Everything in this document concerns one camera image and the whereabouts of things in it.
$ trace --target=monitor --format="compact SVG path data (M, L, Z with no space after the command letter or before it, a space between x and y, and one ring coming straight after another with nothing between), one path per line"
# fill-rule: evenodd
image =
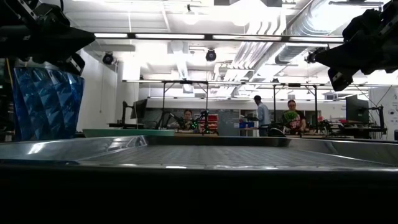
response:
M369 103L359 100L357 95L346 97L346 119L348 121L369 122Z
M145 109L147 108L148 99L139 100L132 104L130 119L144 118Z

